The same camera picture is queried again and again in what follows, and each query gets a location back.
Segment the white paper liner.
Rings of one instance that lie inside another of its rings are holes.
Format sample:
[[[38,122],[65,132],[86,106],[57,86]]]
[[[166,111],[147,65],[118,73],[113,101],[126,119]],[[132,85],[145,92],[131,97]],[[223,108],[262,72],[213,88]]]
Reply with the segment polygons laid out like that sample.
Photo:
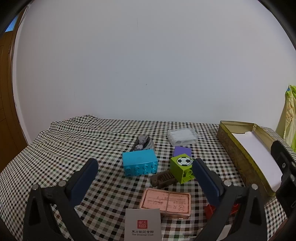
[[[254,131],[233,135],[255,161],[273,192],[276,192],[281,184],[282,172],[263,141]]]

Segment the purple cube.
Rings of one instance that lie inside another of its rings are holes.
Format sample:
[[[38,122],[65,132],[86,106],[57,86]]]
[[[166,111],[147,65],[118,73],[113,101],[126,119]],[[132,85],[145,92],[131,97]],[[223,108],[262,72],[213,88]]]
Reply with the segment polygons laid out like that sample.
[[[174,149],[173,156],[179,156],[186,154],[187,156],[191,157],[192,156],[192,149],[188,147],[181,147],[181,146],[176,146]]]

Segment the brown wooden door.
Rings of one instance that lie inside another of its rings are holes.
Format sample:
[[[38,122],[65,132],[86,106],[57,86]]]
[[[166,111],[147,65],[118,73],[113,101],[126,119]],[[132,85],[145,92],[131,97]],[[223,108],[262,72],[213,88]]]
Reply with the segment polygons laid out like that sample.
[[[13,30],[1,36],[1,170],[28,145],[16,112],[13,91],[13,55],[16,34],[24,13],[25,10],[22,10],[18,14]]]

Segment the white card box red logo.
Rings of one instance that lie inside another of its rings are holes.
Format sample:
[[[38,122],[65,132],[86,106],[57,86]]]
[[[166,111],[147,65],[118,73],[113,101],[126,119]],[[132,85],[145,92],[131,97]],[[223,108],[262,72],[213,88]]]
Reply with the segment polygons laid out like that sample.
[[[126,209],[124,241],[162,241],[159,209]]]

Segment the green yellow hanging cloth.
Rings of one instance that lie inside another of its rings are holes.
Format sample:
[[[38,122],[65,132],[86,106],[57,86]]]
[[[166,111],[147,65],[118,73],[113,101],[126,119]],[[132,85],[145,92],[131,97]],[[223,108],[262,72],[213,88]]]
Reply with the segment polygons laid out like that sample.
[[[289,85],[285,92],[285,104],[276,132],[295,151],[296,87]]]

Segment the pink card deck box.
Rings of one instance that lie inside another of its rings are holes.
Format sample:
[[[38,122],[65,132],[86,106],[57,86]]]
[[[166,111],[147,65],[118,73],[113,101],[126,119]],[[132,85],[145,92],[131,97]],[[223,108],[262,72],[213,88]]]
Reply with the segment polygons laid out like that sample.
[[[147,188],[141,198],[140,209],[159,209],[161,216],[188,219],[191,215],[191,194]]]

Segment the gold metal tin box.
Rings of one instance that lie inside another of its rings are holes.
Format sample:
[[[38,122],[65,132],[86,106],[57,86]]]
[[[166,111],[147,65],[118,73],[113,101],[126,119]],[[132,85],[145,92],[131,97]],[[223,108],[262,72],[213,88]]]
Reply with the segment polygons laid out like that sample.
[[[266,145],[267,149],[271,151],[271,145],[275,139],[255,123],[222,120],[219,123],[217,138],[238,170],[245,186],[251,184],[258,185],[261,195],[269,200],[271,197],[275,196],[275,192],[273,192],[269,186],[266,178],[250,154],[248,154],[246,149],[243,148],[233,135],[233,133],[251,131],[254,131]]]

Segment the blue toy brick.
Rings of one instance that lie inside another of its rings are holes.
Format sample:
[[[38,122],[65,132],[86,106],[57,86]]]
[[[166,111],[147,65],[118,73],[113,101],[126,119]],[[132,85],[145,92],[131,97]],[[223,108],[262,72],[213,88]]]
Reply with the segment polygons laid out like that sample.
[[[124,152],[122,163],[126,177],[156,174],[158,159],[153,149]]]

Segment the checkered tablecloth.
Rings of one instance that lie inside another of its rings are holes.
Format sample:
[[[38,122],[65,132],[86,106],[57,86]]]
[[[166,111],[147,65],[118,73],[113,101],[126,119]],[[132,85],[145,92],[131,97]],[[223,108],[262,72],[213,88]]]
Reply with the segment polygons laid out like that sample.
[[[295,161],[254,123],[53,122],[1,172],[2,240],[295,240]]]

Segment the grey foil packet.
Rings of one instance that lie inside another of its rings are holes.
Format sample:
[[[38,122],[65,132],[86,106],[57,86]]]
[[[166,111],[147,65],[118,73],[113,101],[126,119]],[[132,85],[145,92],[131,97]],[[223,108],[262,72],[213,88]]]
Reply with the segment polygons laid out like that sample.
[[[154,149],[154,142],[150,136],[140,135],[133,144],[131,151],[141,151]]]

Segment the green soccer toy cube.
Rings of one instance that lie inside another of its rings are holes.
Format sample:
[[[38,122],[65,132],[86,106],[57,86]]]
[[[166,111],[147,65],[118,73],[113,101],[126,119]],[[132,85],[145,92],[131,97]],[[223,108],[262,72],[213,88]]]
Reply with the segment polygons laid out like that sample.
[[[170,172],[180,184],[184,184],[195,178],[192,164],[193,159],[187,154],[171,157]]]

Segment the red toy brick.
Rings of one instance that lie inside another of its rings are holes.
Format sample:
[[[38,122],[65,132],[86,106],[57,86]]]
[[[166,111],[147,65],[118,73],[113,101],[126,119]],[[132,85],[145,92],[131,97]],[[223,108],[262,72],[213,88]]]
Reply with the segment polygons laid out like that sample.
[[[240,205],[238,203],[234,204],[232,206],[229,216],[234,216],[238,212],[239,206]],[[216,211],[216,206],[213,206],[211,204],[208,204],[207,206],[205,206],[204,213],[205,213],[206,219],[210,220],[213,214],[215,213],[215,211]]]

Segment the brown folding comb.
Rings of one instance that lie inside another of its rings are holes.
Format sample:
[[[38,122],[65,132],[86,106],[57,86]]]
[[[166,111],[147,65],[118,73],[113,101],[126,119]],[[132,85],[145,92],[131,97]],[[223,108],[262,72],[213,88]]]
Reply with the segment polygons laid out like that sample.
[[[169,185],[175,184],[177,182],[177,179],[173,176],[170,170],[157,173],[155,175],[152,175],[150,178],[151,185],[158,189],[166,188]]]

